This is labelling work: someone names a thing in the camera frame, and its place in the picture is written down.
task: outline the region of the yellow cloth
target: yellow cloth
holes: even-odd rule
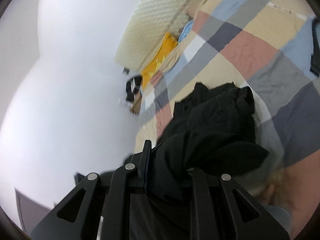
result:
[[[141,72],[142,76],[142,89],[144,90],[149,83],[151,77],[157,72],[161,63],[167,57],[167,55],[177,46],[178,42],[169,32],[166,32],[159,52],[154,59],[145,67]]]

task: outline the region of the silver rivet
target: silver rivet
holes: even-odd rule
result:
[[[90,173],[88,175],[88,180],[95,180],[98,177],[96,173]]]
[[[231,176],[229,174],[222,174],[221,179],[224,181],[229,181],[231,180]]]
[[[125,167],[126,170],[130,171],[130,170],[133,170],[136,167],[136,165],[134,165],[133,163],[128,163],[124,167]]]

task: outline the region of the plaid bedsheet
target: plaid bedsheet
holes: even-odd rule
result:
[[[174,102],[196,82],[250,86],[257,143],[270,154],[237,179],[256,194],[281,169],[281,204],[295,237],[320,202],[320,79],[309,71],[314,17],[305,0],[203,0],[192,31],[143,91],[136,152],[145,139],[156,143]]]

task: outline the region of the cream padded headboard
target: cream padded headboard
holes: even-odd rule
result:
[[[160,41],[169,31],[179,36],[188,21],[191,0],[141,0],[122,36],[115,61],[140,72],[157,54]]]

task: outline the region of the white fabric square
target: white fabric square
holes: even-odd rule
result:
[[[250,87],[248,85],[248,83],[245,81],[240,87],[243,88],[246,86]],[[254,92],[252,88],[251,88],[251,91],[253,94],[254,106],[255,106],[255,112],[252,115],[252,117],[253,117],[255,124],[257,126],[261,123],[264,123],[264,122],[270,120],[271,114],[270,114],[265,102],[261,99],[261,97],[256,92]]]
[[[199,35],[197,35],[193,39],[193,41],[189,43],[189,45],[183,52],[188,62],[193,58],[193,56],[197,53],[197,51],[202,47],[204,43],[205,40],[202,39]]]
[[[146,110],[149,108],[149,106],[153,103],[153,101],[155,100],[155,93],[153,92],[153,90],[147,94],[144,97],[144,102],[145,102],[145,106],[146,106]]]

